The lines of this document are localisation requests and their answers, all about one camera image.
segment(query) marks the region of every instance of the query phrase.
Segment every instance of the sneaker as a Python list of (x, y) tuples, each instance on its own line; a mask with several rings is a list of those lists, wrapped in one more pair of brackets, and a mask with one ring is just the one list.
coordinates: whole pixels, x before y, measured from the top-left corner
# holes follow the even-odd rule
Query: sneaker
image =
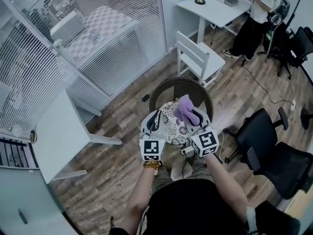
[(232, 58), (235, 58), (235, 59), (238, 59), (241, 57), (241, 55), (239, 56), (234, 56), (230, 53), (230, 51), (228, 49), (223, 49), (223, 54), (226, 56), (226, 57), (232, 57)]

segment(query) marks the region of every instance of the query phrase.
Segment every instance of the black cable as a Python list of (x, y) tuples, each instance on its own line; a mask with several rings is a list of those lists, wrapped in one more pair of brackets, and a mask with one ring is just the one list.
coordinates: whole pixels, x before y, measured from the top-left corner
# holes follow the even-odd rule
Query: black cable
[(291, 101), (289, 101), (289, 100), (284, 100), (284, 99), (279, 100), (278, 102), (273, 102), (272, 98), (270, 97), (270, 94), (269, 94), (268, 90), (265, 89), (265, 88), (256, 80), (256, 78), (254, 77), (254, 75), (252, 74), (252, 72), (251, 72), (249, 69), (247, 69), (247, 68), (244, 67), (244, 66), (242, 66), (242, 67), (245, 68), (245, 69), (251, 74), (251, 76), (253, 77), (254, 81), (255, 81), (264, 91), (266, 91), (266, 92), (268, 93), (269, 98), (270, 98), (270, 100), (271, 100), (271, 102), (272, 102), (273, 104), (278, 104), (278, 103), (280, 103), (280, 102), (289, 102), (289, 103), (291, 103), (291, 104), (293, 105), (293, 103), (292, 103)]
[(182, 168), (182, 171), (181, 171), (181, 173), (182, 173), (182, 179), (184, 179), (184, 169), (185, 169), (185, 166), (186, 166), (186, 164), (187, 164), (186, 152), (184, 152), (184, 155), (185, 155), (185, 164), (184, 164), (184, 166), (183, 166), (183, 168)]
[(210, 44), (210, 47), (212, 46), (212, 43), (213, 43), (213, 37), (214, 37), (214, 35), (215, 35), (216, 30), (217, 30), (217, 28), (216, 28), (216, 26), (215, 26), (215, 30), (214, 30), (214, 33), (213, 33), (213, 36), (212, 36), (212, 39), (211, 39), (211, 44)]

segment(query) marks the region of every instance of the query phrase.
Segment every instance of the checkered surface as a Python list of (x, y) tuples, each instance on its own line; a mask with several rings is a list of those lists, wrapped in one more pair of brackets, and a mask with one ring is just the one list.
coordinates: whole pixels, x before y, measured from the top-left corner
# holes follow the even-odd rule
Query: checkered surface
[(101, 6), (85, 17), (86, 29), (74, 40), (68, 51), (75, 64), (90, 58), (92, 51), (111, 35), (124, 28), (133, 19), (106, 6)]

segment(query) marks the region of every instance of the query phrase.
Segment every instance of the white desk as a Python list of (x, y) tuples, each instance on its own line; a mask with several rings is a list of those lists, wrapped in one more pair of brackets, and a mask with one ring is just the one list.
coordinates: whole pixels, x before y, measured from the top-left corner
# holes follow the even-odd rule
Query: white desk
[(33, 149), (47, 184), (51, 180), (86, 174), (87, 171), (82, 170), (57, 176), (89, 142), (122, 143), (119, 139), (90, 134), (66, 91), (49, 106), (39, 120), (36, 132), (38, 138)]
[(205, 0), (205, 5), (195, 3), (195, 0), (185, 0), (179, 2), (177, 6), (189, 10), (200, 16), (199, 31), (197, 44), (203, 42), (204, 30), (206, 20), (222, 28), (226, 24), (239, 17), (251, 7), (251, 2), (248, 0), (238, 0), (239, 3), (234, 7), (218, 1), (218, 0)]

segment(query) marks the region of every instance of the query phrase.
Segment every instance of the black office chair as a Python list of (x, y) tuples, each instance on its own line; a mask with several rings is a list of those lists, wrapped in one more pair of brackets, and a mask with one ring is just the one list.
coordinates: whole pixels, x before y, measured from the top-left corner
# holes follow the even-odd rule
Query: black office chair
[(308, 59), (307, 55), (313, 53), (313, 32), (308, 27), (299, 27), (296, 34), (293, 31), (287, 34), (285, 26), (282, 23), (275, 31), (274, 48), (268, 57), (280, 61), (277, 76), (280, 76), (282, 67), (285, 67), (289, 73), (288, 78), (291, 79), (288, 63), (297, 68)]
[(247, 118), (237, 134), (224, 129), (236, 140), (238, 148), (225, 163), (238, 153), (241, 162), (248, 164), (254, 175), (266, 176), (284, 199), (292, 198), (299, 189), (307, 192), (313, 183), (313, 155), (299, 151), (283, 142), (278, 144), (275, 128), (288, 129), (288, 119), (283, 108), (278, 110), (280, 120), (272, 123), (265, 109)]

